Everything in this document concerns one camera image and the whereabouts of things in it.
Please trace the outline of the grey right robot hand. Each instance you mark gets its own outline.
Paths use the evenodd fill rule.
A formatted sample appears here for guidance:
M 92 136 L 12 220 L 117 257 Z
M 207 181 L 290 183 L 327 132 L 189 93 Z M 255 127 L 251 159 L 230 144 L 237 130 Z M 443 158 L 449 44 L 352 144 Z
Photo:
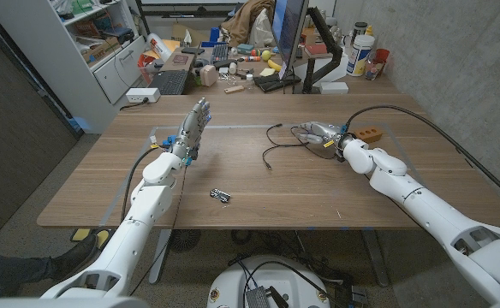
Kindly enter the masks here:
M 341 128 L 337 126 L 319 121 L 309 121 L 300 124 L 299 128 L 304 130 L 304 133 L 296 134 L 296 137 L 301 141 L 323 147 L 332 145 L 338 150 L 342 149 Z

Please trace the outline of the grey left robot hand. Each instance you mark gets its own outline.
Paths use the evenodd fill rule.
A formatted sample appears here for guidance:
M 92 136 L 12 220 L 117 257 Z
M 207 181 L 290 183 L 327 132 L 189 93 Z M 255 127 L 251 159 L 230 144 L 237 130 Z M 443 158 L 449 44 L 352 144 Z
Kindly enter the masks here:
M 177 155 L 186 165 L 196 160 L 201 135 L 210 120 L 210 103 L 201 98 L 178 127 L 176 138 L 170 146 L 170 153 Z

